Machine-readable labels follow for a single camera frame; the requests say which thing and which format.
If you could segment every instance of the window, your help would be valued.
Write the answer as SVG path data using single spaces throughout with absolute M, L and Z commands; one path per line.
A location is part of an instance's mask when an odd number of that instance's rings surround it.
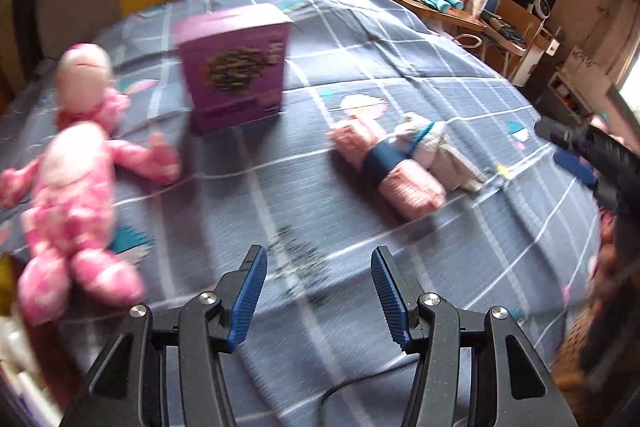
M 636 60 L 625 83 L 620 88 L 620 96 L 624 98 L 626 105 L 640 121 L 640 60 Z

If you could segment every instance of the bedspread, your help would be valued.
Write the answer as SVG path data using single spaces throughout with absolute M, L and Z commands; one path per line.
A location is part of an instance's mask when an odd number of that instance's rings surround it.
M 171 38 L 179 20 L 208 10 L 270 2 L 293 20 L 283 111 L 204 137 L 190 131 L 190 99 Z M 599 244 L 590 193 L 556 168 L 553 146 L 533 133 L 537 112 L 514 87 L 390 0 L 178 0 L 129 16 L 95 40 L 110 54 L 120 89 L 148 82 L 116 132 L 145 144 L 161 130 L 182 156 L 180 181 L 159 187 L 117 170 L 118 225 L 145 232 L 138 264 L 153 309 L 178 307 L 236 269 L 252 243 L 269 270 L 248 338 L 224 357 L 240 426 L 316 424 L 319 396 L 345 378 L 391 367 L 404 354 L 388 333 L 369 272 L 387 245 L 423 288 L 458 307 L 501 304 L 521 318 L 549 363 L 571 304 L 584 296 Z M 23 166 L 56 132 L 52 71 L 0 121 L 0 169 Z M 432 216 L 406 223 L 337 154 L 325 133 L 345 116 L 348 94 L 379 99 L 392 133 L 402 115 L 446 120 L 453 145 L 486 175 L 478 194 L 454 192 Z M 518 142 L 511 122 L 529 131 Z M 27 256 L 18 214 L 4 245 Z M 76 293 L 60 333 L 84 370 L 122 316 Z M 181 425 L 176 356 L 168 386 Z M 349 386 L 328 403 L 329 425 L 396 426 L 413 367 Z M 465 416 L 469 357 L 462 355 Z

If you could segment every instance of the cable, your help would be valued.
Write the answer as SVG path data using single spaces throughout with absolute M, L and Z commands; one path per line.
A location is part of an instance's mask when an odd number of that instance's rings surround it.
M 325 391 L 324 394 L 320 397 L 320 403 L 318 404 L 318 425 L 320 427 L 324 427 L 326 425 L 324 421 L 325 418 L 324 418 L 323 406 L 332 394 L 337 393 L 338 391 L 347 387 L 348 385 L 351 385 L 352 383 L 358 383 L 364 380 L 369 380 L 369 378 L 382 377 L 383 375 L 394 373 L 395 371 L 398 371 L 399 369 L 403 369 L 409 365 L 412 365 L 417 361 L 418 359 L 405 360 L 399 365 L 393 365 L 392 367 L 389 367 L 384 371 L 379 371 L 378 373 L 369 373 L 368 375 L 363 375 L 361 377 L 350 378 L 348 380 L 345 380 L 344 382 L 340 382 L 338 385 L 334 385 L 331 389 Z

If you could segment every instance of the purple box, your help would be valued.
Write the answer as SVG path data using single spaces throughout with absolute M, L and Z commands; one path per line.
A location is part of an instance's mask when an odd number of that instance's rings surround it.
M 291 20 L 256 4 L 180 21 L 174 41 L 199 134 L 277 114 Z

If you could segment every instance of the rolled towel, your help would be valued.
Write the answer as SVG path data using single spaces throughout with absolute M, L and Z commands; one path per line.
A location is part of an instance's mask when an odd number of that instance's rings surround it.
M 429 170 L 447 189 L 477 192 L 486 181 L 473 163 L 447 141 L 447 123 L 432 122 L 414 112 L 396 127 L 394 145 Z
M 462 10 L 464 3 L 461 0 L 421 0 L 427 6 L 438 10 L 441 13 L 446 13 L 451 8 Z
M 406 219 L 419 219 L 444 205 L 442 185 L 386 142 L 385 131 L 374 120 L 362 116 L 342 120 L 328 137 L 343 158 L 362 171 Z

